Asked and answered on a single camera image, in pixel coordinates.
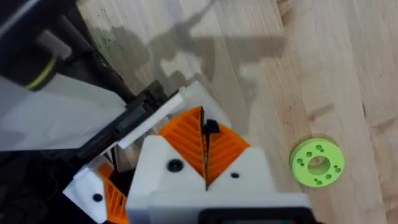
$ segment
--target black plastic part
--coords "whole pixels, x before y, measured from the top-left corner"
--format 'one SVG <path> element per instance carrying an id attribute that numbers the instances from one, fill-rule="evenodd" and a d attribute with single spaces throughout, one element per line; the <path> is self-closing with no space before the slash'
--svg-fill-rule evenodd
<path id="1" fill-rule="evenodd" d="M 29 43 L 15 55 L 13 61 L 7 64 L 2 75 L 16 84 L 27 86 L 40 76 L 52 57 L 52 53 L 45 47 L 36 42 Z M 40 89 L 39 87 L 46 85 L 52 79 L 55 75 L 56 65 L 57 63 L 54 64 L 35 90 Z"/>
<path id="2" fill-rule="evenodd" d="M 238 220 L 292 220 L 295 224 L 317 224 L 308 208 L 220 208 L 200 212 L 199 224 L 218 224 Z"/>
<path id="3" fill-rule="evenodd" d="M 56 23 L 59 15 L 74 5 L 75 0 L 15 0 L 1 4 L 0 73 L 20 50 L 32 43 L 46 28 Z"/>
<path id="4" fill-rule="evenodd" d="M 80 148 L 76 154 L 76 162 L 83 165 L 94 159 L 108 146 L 123 138 L 154 114 L 167 99 L 163 91 L 163 86 L 158 81 L 150 84 L 144 91 L 138 94 L 132 103 L 126 106 L 124 113 Z"/>
<path id="5" fill-rule="evenodd" d="M 172 159 L 167 164 L 167 170 L 170 172 L 180 172 L 184 168 L 184 163 L 180 159 Z"/>
<path id="6" fill-rule="evenodd" d="M 203 134 L 215 134 L 220 133 L 220 128 L 218 127 L 217 121 L 213 119 L 207 119 L 206 124 L 202 128 Z"/>
<path id="7" fill-rule="evenodd" d="M 233 173 L 231 173 L 231 177 L 234 179 L 238 179 L 240 177 L 240 175 L 237 172 L 233 172 Z"/>
<path id="8" fill-rule="evenodd" d="M 93 200 L 95 202 L 100 202 L 100 201 L 102 201 L 102 199 L 104 199 L 104 197 L 101 194 L 96 193 L 93 195 Z"/>

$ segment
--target green ring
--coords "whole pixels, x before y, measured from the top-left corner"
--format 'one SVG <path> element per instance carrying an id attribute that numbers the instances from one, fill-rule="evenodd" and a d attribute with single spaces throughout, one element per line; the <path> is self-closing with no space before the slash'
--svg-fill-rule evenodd
<path id="1" fill-rule="evenodd" d="M 326 159 L 317 166 L 309 166 L 315 157 Z M 291 153 L 289 165 L 294 177 L 309 187 L 325 187 L 336 181 L 344 171 L 345 160 L 340 148 L 323 138 L 301 142 Z"/>

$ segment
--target wood grain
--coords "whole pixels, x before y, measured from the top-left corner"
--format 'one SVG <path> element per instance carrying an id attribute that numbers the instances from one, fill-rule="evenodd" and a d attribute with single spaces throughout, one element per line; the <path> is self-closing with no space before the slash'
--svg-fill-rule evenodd
<path id="1" fill-rule="evenodd" d="M 398 223 L 398 5 L 388 0 L 86 0 L 98 48 L 134 92 L 199 80 L 233 129 L 267 153 L 277 188 L 325 223 Z M 310 189 L 289 171 L 327 135 L 346 169 Z"/>

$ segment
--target white plastic panel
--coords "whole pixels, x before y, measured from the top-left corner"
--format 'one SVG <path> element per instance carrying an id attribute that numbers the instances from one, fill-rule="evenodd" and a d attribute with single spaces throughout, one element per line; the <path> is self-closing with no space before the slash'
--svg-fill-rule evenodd
<path id="1" fill-rule="evenodd" d="M 152 224 L 195 224 L 198 215 L 207 208 L 310 208 L 301 193 L 156 193 L 150 198 Z"/>
<path id="2" fill-rule="evenodd" d="M 37 92 L 0 77 L 0 150 L 81 147 L 124 105 L 111 91 L 61 74 Z"/>
<path id="3" fill-rule="evenodd" d="M 170 172 L 171 159 L 183 161 L 180 172 Z M 145 138 L 126 202 L 129 221 L 148 223 L 149 200 L 154 192 L 205 192 L 205 180 L 162 137 Z"/>
<path id="4" fill-rule="evenodd" d="M 210 192 L 275 192 L 274 181 L 261 148 L 249 147 L 209 186 Z"/>
<path id="5" fill-rule="evenodd" d="M 102 179 L 90 168 L 84 167 L 74 176 L 73 180 L 63 190 L 76 206 L 82 209 L 96 223 L 103 223 L 107 219 L 104 183 Z M 94 194 L 101 194 L 102 201 L 95 202 Z"/>

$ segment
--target white plastic housing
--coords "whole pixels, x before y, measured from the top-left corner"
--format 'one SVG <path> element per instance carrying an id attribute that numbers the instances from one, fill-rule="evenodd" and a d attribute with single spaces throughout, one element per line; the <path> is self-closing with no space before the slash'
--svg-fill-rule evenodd
<path id="1" fill-rule="evenodd" d="M 206 191 L 205 180 L 162 136 L 148 136 L 127 197 L 129 221 L 197 223 L 207 208 L 310 208 L 305 194 L 275 191 L 265 156 L 262 149 L 247 148 Z M 180 172 L 168 171 L 171 159 L 183 162 Z"/>

